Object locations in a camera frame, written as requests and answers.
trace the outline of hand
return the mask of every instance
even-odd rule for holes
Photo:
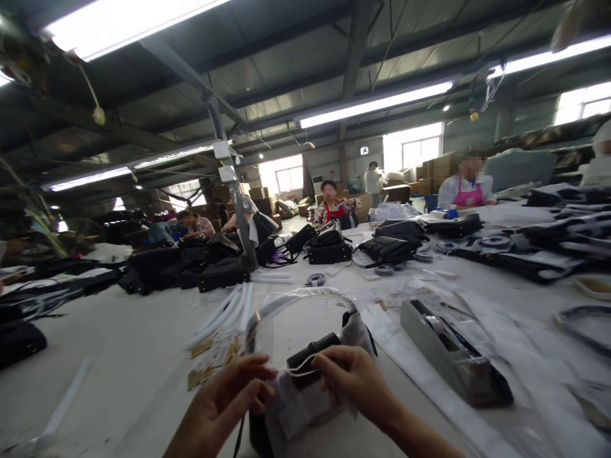
[[[277,377],[265,367],[269,357],[238,359],[208,381],[195,395],[165,451],[164,458],[215,457],[248,410],[261,415],[274,391],[265,383]]]
[[[316,355],[312,367],[322,372],[322,389],[329,392],[331,404],[340,402],[335,391],[340,390],[382,430],[384,422],[401,409],[373,358],[361,347],[329,347]]]

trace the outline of white cloth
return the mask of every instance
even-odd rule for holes
[[[379,172],[379,169],[367,170],[365,175],[363,175],[363,180],[365,181],[365,192],[378,194],[380,192],[378,182],[380,181],[381,176],[382,174]]]
[[[581,165],[580,186],[611,186],[611,156],[596,157],[589,164]]]
[[[456,206],[454,205],[454,200],[456,200],[456,196],[458,195],[458,175],[451,176],[447,178],[439,188],[439,197],[437,199],[437,205],[439,205],[444,210],[454,209]],[[477,189],[477,185],[479,184],[482,188],[482,193],[484,194],[483,202],[487,202],[489,200],[495,201],[495,196],[492,194],[492,185],[494,183],[494,179],[489,175],[480,175],[475,180],[475,186],[471,184],[469,180],[463,179],[460,190],[461,192],[471,192]]]

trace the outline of fluorescent light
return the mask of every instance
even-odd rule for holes
[[[372,102],[366,102],[348,108],[330,111],[329,113],[318,114],[316,116],[301,120],[300,124],[302,128],[308,128],[319,124],[350,118],[352,116],[363,115],[364,113],[369,113],[371,111],[377,111],[396,105],[414,102],[416,100],[426,99],[427,97],[433,97],[434,95],[446,93],[452,89],[453,85],[454,83],[452,81],[447,81],[438,85],[411,90],[409,92],[392,95],[390,97],[385,97]]]
[[[85,61],[108,54],[228,0],[97,0],[45,27]]]
[[[77,186],[83,186],[84,184],[95,183],[96,181],[102,181],[109,178],[115,178],[121,175],[128,175],[131,173],[127,167],[120,167],[119,169],[107,170],[106,172],[98,173],[95,175],[88,175],[81,178],[76,178],[65,183],[48,184],[44,185],[43,188],[51,189],[52,191],[64,191],[66,189],[75,188]]]
[[[512,60],[507,63],[505,70],[503,70],[501,66],[493,67],[493,72],[488,76],[488,79],[496,78],[503,75],[503,73],[510,74],[522,70],[528,70],[534,67],[540,67],[559,60],[569,59],[570,57],[608,48],[609,46],[611,46],[611,35],[584,41],[583,43],[577,43],[576,45],[571,45],[564,51],[557,53],[552,54],[551,52],[544,52],[541,54],[524,57],[523,59]]]

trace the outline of pink apron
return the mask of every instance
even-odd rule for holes
[[[458,194],[454,199],[454,205],[479,207],[484,200],[484,192],[482,191],[481,185],[477,183],[477,189],[475,191],[462,192],[462,184],[463,179],[458,177]]]

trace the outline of right hand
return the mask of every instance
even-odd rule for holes
[[[322,389],[329,392],[331,403],[339,403],[335,390],[340,390],[381,429],[402,406],[386,385],[371,355],[361,347],[329,347],[316,355],[312,367],[322,372]]]

